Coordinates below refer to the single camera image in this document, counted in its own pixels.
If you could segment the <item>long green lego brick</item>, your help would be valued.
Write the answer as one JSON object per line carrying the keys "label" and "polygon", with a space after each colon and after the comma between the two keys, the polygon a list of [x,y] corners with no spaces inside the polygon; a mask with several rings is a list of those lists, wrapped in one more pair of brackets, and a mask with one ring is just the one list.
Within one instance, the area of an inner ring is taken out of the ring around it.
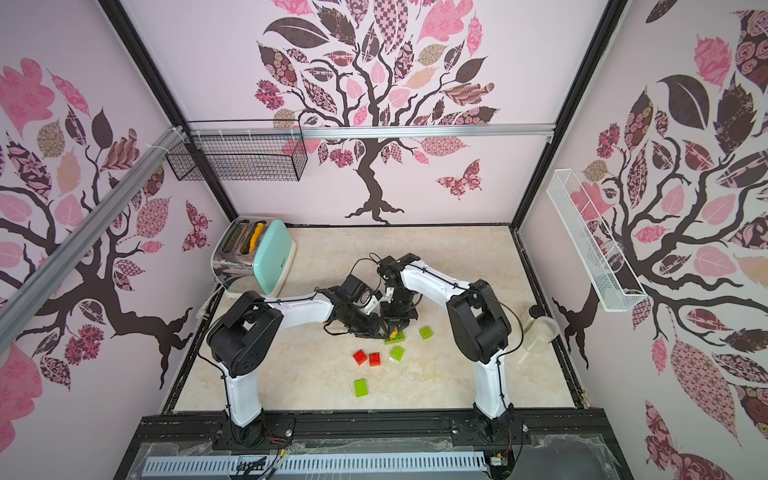
{"label": "long green lego brick", "polygon": [[396,330],[388,339],[384,341],[386,345],[397,344],[405,340],[405,334],[402,330]]}

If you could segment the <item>green lego brick front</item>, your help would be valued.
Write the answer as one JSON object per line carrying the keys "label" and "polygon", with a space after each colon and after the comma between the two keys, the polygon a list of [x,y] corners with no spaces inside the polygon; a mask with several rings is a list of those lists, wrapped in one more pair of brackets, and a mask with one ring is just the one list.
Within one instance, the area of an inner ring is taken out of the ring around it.
{"label": "green lego brick front", "polygon": [[365,397],[368,395],[368,385],[365,379],[357,379],[353,382],[354,394],[356,398]]}

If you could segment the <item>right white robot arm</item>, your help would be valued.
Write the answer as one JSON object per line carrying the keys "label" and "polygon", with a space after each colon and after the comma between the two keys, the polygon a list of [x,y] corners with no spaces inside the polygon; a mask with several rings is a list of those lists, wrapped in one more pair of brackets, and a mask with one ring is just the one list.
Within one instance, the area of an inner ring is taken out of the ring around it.
{"label": "right white robot arm", "polygon": [[491,285],[449,277],[411,253],[383,258],[377,272],[385,284],[380,304],[385,322],[404,328],[417,319],[416,295],[443,307],[455,345],[473,363],[476,428],[487,441],[506,436],[514,420],[504,373],[512,328]]}

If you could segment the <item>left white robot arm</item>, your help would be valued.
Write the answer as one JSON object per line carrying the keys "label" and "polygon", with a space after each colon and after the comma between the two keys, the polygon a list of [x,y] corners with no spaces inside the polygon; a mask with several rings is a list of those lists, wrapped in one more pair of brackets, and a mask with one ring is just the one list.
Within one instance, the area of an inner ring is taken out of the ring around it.
{"label": "left white robot arm", "polygon": [[340,286],[318,288],[304,296],[266,298],[255,291],[240,295],[206,337],[212,362],[223,375],[226,413],[232,438],[246,448],[269,437],[259,398],[258,368],[277,334],[307,324],[344,325],[344,334],[379,333],[374,314],[382,294],[350,275]]}

